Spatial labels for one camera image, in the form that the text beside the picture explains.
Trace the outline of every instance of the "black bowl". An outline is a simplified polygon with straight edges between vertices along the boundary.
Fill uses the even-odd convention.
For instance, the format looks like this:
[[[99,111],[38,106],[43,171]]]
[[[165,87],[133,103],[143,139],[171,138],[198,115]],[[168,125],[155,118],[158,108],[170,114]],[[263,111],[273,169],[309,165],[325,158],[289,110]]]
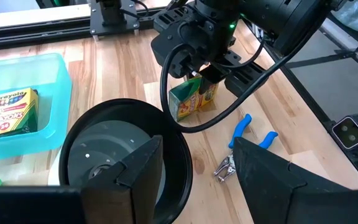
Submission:
[[[116,99],[96,105],[81,116],[68,133],[59,161],[59,181],[68,180],[68,156],[77,136],[86,128],[102,121],[119,120],[136,125],[150,137],[163,136],[165,186],[155,205],[154,223],[172,223],[183,210],[193,182],[190,151],[181,132],[169,125],[164,114],[156,107],[139,100]]]

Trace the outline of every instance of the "blue handle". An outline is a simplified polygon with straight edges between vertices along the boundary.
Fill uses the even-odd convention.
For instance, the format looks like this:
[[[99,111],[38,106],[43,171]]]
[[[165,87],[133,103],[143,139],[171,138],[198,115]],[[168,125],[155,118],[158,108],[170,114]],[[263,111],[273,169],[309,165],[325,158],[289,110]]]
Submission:
[[[246,129],[248,124],[251,123],[251,121],[252,121],[251,115],[246,114],[245,118],[237,124],[237,126],[234,130],[233,138],[231,139],[231,142],[229,143],[230,149],[232,149],[234,147],[234,138],[241,137],[242,133],[244,132],[244,130]]]
[[[268,149],[272,143],[275,137],[277,137],[278,134],[274,131],[269,132],[266,135],[266,138],[259,144],[260,147],[264,148],[264,149]]]

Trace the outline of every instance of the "yellow crayon box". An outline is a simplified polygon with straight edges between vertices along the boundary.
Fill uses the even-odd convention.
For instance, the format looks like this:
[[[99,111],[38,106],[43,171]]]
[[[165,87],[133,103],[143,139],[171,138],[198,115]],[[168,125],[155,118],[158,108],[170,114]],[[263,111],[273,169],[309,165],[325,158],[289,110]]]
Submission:
[[[0,137],[34,132],[38,123],[38,93],[26,88],[0,94]]]
[[[213,100],[218,84],[210,85],[203,94],[199,94],[200,86],[201,77],[195,77],[169,91],[169,109],[175,121],[186,118]]]

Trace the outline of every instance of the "blue-handled pliers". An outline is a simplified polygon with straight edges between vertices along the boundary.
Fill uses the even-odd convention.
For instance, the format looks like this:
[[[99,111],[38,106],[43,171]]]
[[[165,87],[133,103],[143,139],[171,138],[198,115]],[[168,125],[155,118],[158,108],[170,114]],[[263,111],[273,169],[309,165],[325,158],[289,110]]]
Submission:
[[[236,137],[242,136],[242,133],[244,132],[244,130],[246,129],[248,124],[251,123],[251,121],[252,121],[251,115],[246,114],[245,118],[237,124],[237,126],[234,130],[231,142],[229,143],[230,149],[233,149],[233,147],[234,147],[234,139]],[[269,146],[272,145],[274,138],[277,136],[278,136],[278,134],[276,132],[274,132],[274,131],[269,132],[266,135],[265,139],[259,144],[259,146],[264,149],[268,149]],[[219,175],[220,172],[222,172],[222,170],[224,170],[225,168],[227,168],[226,174],[224,176],[220,176]],[[228,178],[230,175],[232,175],[235,172],[236,172],[236,167],[234,165],[233,154],[231,151],[230,155],[228,155],[226,158],[224,158],[222,163],[216,169],[216,171],[214,172],[214,176],[217,176],[217,178],[219,179],[220,182],[224,182],[226,180],[226,178]]]

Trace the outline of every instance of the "wooden table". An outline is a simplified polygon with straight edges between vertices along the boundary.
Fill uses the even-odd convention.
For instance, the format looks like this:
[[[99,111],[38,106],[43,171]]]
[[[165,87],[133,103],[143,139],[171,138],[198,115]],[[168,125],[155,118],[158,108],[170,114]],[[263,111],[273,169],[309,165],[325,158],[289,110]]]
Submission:
[[[150,7],[164,6],[167,0],[147,0]],[[42,9],[38,11],[0,14],[0,21],[12,25],[89,15],[87,5]],[[73,80],[70,120],[68,128],[92,106],[114,98],[136,98],[160,108],[159,79],[161,67],[154,59],[150,41],[154,30],[143,30],[139,35],[124,34],[105,37],[99,42],[92,38],[0,50],[0,59],[37,54],[60,53]],[[232,49],[243,60],[248,59],[259,46],[259,41],[240,22]],[[266,51],[257,59],[264,68],[274,61]],[[170,78],[170,87],[183,80]],[[197,125],[210,120],[235,100],[234,95],[220,84],[213,103],[185,120]],[[358,172],[340,148],[327,134],[313,112],[281,71],[273,74],[267,83],[246,99],[226,119],[201,133],[185,134],[193,158],[193,187],[185,209],[175,223],[252,223],[238,179],[231,177],[218,183],[212,173],[227,156],[227,144],[235,125],[246,113],[253,120],[244,138],[261,142],[269,131],[279,136],[270,151],[291,160],[325,178],[350,189],[358,189]],[[48,170],[57,150],[0,160],[0,178],[4,184],[45,185]]]

